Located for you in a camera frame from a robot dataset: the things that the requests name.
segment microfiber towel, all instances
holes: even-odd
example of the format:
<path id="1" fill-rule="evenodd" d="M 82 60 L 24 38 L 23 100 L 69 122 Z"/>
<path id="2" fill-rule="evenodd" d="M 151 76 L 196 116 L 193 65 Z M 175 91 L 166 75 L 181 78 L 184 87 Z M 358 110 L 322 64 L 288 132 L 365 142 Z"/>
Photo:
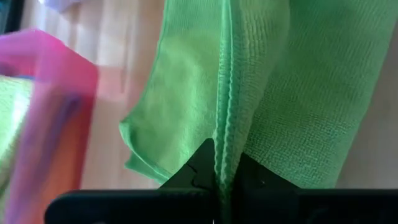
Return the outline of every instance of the microfiber towel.
<path id="1" fill-rule="evenodd" d="M 31 94 L 31 81 L 0 75 L 0 223 Z"/>
<path id="2" fill-rule="evenodd" d="M 213 136 L 221 198 L 242 153 L 299 187 L 334 187 L 397 12 L 396 0 L 167 0 L 150 79 L 120 124 L 126 167 L 165 181 Z"/>

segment green microfiber towel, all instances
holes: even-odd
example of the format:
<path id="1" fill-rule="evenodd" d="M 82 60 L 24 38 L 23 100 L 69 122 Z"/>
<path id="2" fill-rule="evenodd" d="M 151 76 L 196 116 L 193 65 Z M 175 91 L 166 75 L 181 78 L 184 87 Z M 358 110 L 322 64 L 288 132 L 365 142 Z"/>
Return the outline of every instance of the green microfiber towel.
<path id="1" fill-rule="evenodd" d="M 0 75 L 0 223 L 32 89 L 30 80 Z"/>
<path id="2" fill-rule="evenodd" d="M 126 167 L 164 182 L 213 136 L 222 199 L 243 152 L 299 187 L 334 187 L 397 12 L 396 0 L 167 0 L 152 74 L 120 124 Z"/>

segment light green towel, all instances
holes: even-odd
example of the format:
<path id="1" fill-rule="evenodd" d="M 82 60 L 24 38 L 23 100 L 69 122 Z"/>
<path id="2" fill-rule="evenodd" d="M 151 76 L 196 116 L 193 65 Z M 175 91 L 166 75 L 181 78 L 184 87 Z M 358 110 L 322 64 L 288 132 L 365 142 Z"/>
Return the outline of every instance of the light green towel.
<path id="1" fill-rule="evenodd" d="M 126 167 L 161 182 L 208 137 L 228 198 L 242 152 L 299 187 L 333 187 L 368 108 L 396 0 L 167 0 Z"/>
<path id="2" fill-rule="evenodd" d="M 0 75 L 0 223 L 32 89 L 30 80 Z"/>

